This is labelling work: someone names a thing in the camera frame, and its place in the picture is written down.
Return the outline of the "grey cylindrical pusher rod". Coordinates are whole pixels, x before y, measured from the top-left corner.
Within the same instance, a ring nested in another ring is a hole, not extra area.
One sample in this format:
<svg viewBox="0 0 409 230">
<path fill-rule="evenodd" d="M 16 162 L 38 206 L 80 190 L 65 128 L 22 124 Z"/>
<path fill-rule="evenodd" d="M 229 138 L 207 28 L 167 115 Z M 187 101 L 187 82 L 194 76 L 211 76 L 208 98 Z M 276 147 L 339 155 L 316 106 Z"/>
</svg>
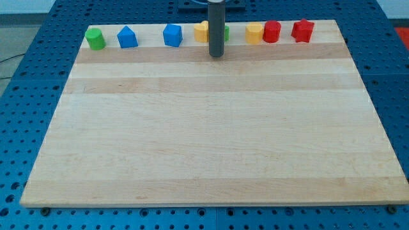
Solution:
<svg viewBox="0 0 409 230">
<path fill-rule="evenodd" d="M 208 47 L 213 58 L 224 55 L 225 6 L 225 0 L 208 0 Z"/>
</svg>

